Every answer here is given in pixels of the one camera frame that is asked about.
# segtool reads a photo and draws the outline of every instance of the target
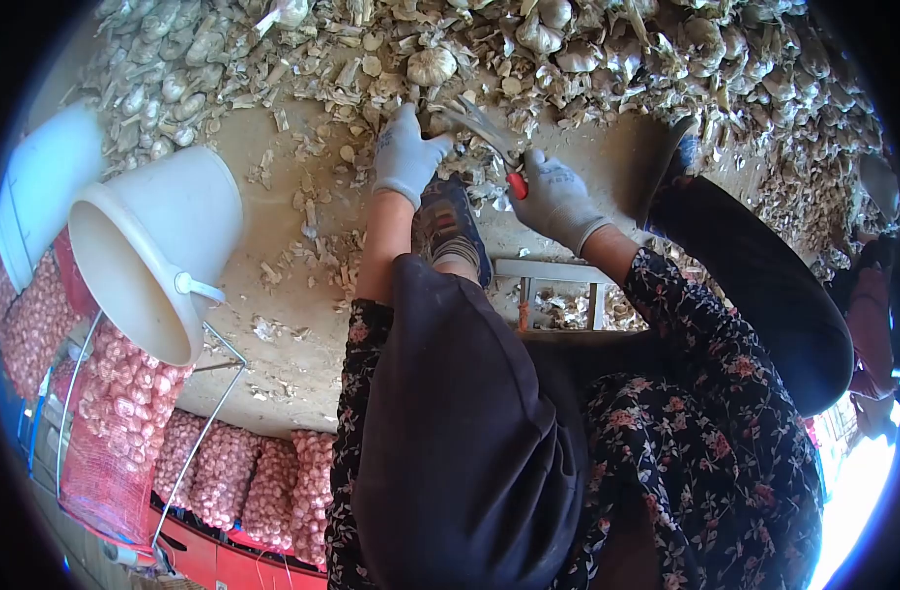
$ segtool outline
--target mesh bag of garlic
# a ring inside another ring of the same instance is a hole
[[[259,452],[259,436],[214,422],[198,449],[191,512],[211,527],[230,531],[247,499]]]
[[[187,461],[187,456],[194,448],[198,437],[201,436],[203,426],[204,418],[200,416],[178,409],[172,412],[172,418],[165,427],[165,442],[161,445],[158,461],[155,462],[154,484],[151,487],[158,494],[161,502],[168,502],[171,499],[173,506],[191,509],[191,502],[188,498],[198,468],[197,457],[187,466],[184,478],[174,497],[172,490],[178,474],[184,467],[184,462]]]
[[[292,490],[293,547],[296,559],[325,571],[325,507],[332,502],[334,434],[292,431],[299,470]]]
[[[86,378],[73,396],[73,420],[61,476],[66,512],[127,543],[147,544],[154,463],[174,402],[193,367],[160,362],[111,322],[94,334]]]
[[[260,449],[241,523],[254,541],[285,551],[293,542],[292,490],[299,466],[296,447],[287,441],[264,438]]]
[[[5,281],[9,283],[6,273],[0,274],[0,355],[18,395],[36,400],[60,345],[83,317],[69,305],[50,251],[37,264],[30,286],[16,298],[11,296],[14,288],[8,290]]]

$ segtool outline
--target white work glove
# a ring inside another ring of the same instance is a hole
[[[378,137],[374,153],[377,179],[372,194],[382,189],[394,191],[407,197],[414,210],[419,209],[420,194],[452,149],[453,136],[449,134],[422,139],[414,105],[403,105],[391,115]]]
[[[558,158],[545,159],[540,149],[525,152],[528,196],[510,199],[515,216],[530,229],[570,248],[581,256],[594,230],[610,223],[587,195],[587,186]]]

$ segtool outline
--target white bucket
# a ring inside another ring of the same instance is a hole
[[[211,285],[242,227],[233,176],[202,146],[91,184],[69,211],[73,255],[102,311],[139,348],[182,366],[201,355],[204,316],[223,301]]]
[[[102,128],[79,101],[56,113],[14,148],[0,185],[0,259],[20,293],[60,230],[73,197],[99,180]]]

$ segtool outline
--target black floral blouse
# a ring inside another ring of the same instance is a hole
[[[623,289],[681,353],[681,370],[617,373],[590,385],[592,476],[574,549],[551,588],[584,589],[597,574],[621,481],[641,486],[664,588],[806,588],[821,545],[816,450],[757,335],[649,249],[637,254]],[[373,301],[352,305],[325,532],[332,589],[374,587],[350,490],[392,319]]]

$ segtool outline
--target sleeve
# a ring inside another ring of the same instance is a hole
[[[374,369],[381,358],[394,310],[377,302],[351,303],[348,342],[338,398],[338,440],[333,446],[332,503],[326,509],[325,529],[328,587],[373,588],[362,563],[361,546],[351,514],[351,487],[358,475],[365,410]]]

